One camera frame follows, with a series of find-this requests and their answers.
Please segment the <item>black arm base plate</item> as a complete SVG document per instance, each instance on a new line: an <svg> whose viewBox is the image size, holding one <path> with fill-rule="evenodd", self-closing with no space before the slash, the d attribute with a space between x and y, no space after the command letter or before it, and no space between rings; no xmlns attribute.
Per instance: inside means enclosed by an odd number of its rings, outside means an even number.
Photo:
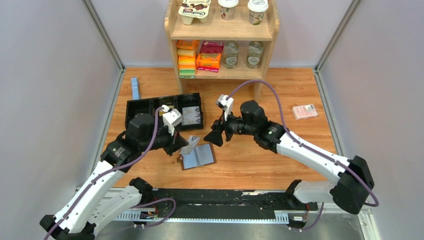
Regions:
<svg viewBox="0 0 424 240"><path fill-rule="evenodd" d="M301 203L285 191L273 190L229 190L229 189L177 189L158 188L141 198L141 204L153 201L159 217L165 217L173 209L174 219L219 219L219 220L270 220L275 211L294 211L306 214L317 211L318 205Z"/></svg>

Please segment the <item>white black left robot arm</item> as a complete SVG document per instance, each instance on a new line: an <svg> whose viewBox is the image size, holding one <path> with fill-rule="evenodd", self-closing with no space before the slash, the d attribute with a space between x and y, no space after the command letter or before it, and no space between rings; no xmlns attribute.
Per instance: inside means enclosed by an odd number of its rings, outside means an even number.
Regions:
<svg viewBox="0 0 424 240"><path fill-rule="evenodd" d="M125 131L110 142L93 172L73 198L56 214L45 215L40 226L45 239L93 240L112 220L127 209L148 207L153 201L153 187L140 177L132 179L121 192L100 203L110 188L150 150L163 149L172 156L188 142L179 134L182 122L177 109L159 107L154 114L139 113Z"/></svg>

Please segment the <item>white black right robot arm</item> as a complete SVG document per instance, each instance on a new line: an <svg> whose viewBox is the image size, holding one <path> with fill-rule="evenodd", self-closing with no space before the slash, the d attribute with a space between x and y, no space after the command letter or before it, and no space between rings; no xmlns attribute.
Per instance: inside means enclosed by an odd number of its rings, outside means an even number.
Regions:
<svg viewBox="0 0 424 240"><path fill-rule="evenodd" d="M289 208L296 210L310 202L334 202L345 212L357 215L363 206L371 206L367 199L374 195L375 183L364 158L356 155L349 159L305 141L282 124L268 120L255 100L242 103L241 116L234 116L232 101L230 98L217 102L223 112L204 141L221 147L233 135L252 136L259 147L292 158L326 177L323 182L294 181L293 190L285 195Z"/></svg>

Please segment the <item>brown leather card holder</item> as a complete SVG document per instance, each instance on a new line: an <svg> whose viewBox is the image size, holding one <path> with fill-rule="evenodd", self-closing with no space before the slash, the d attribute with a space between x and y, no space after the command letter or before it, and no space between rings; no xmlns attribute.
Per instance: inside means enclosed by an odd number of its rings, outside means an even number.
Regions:
<svg viewBox="0 0 424 240"><path fill-rule="evenodd" d="M177 158L183 171L204 167L217 162L215 151L211 143L197 145L189 154L180 154Z"/></svg>

